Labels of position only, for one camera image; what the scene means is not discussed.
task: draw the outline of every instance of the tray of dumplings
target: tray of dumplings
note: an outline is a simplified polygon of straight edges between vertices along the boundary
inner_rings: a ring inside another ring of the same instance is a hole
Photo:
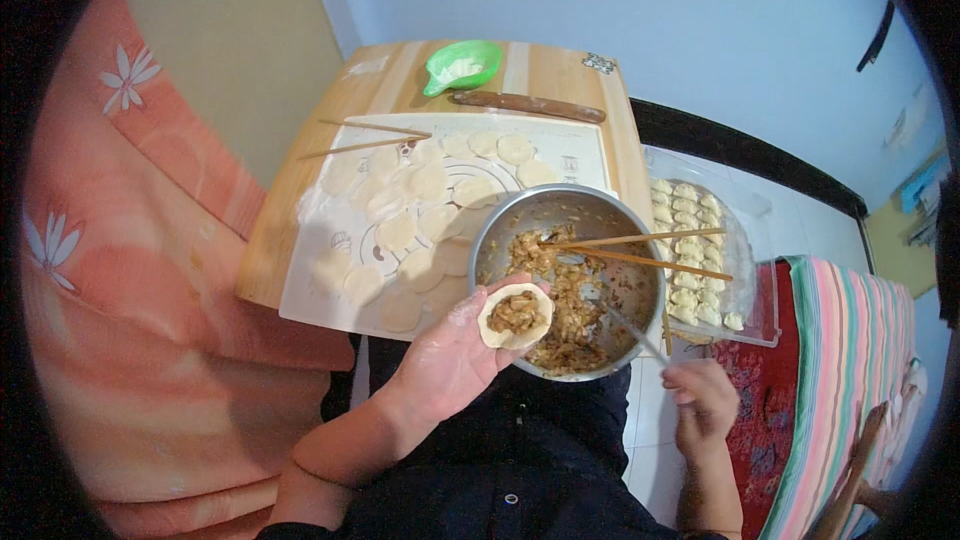
[[[727,273],[732,282],[666,270],[672,328],[713,339],[776,346],[776,270],[769,253],[770,202],[676,153],[645,147],[654,233],[725,227],[726,234],[655,240],[664,261]]]

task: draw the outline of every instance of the person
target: person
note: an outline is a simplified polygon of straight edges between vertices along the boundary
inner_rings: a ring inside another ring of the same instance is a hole
[[[622,481],[629,368],[550,381],[508,368],[523,351],[480,339],[488,294],[529,281],[478,285],[416,337],[368,400],[307,433],[257,538],[739,539],[726,444],[739,399],[720,365],[697,359],[662,373],[686,460],[673,530]]]

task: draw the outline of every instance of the rolling pin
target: rolling pin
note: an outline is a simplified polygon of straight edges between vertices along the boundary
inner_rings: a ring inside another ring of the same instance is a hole
[[[550,98],[510,94],[504,91],[458,90],[450,96],[450,101],[474,107],[492,107],[539,115],[552,115],[586,124],[603,124],[607,119],[607,114],[604,111],[593,107],[585,107],[581,104],[561,100],[551,100]]]

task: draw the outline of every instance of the green bowl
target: green bowl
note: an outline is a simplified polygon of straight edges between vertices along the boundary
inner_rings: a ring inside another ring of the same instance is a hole
[[[441,72],[457,59],[470,59],[483,65],[483,69],[473,75],[464,75],[449,81],[439,79]],[[436,97],[448,88],[457,90],[473,90],[490,81],[500,67],[503,50],[500,46],[486,40],[464,40],[444,46],[430,55],[426,60],[426,71],[430,74],[423,93],[427,97]]]

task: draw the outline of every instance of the forearm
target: forearm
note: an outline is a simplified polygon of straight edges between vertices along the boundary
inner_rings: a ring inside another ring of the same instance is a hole
[[[741,537],[743,509],[726,442],[687,458],[677,525],[681,532],[711,531],[730,540]]]
[[[280,475],[270,522],[301,521],[336,530],[354,489],[409,455],[436,423],[424,420],[388,382],[296,443]]]

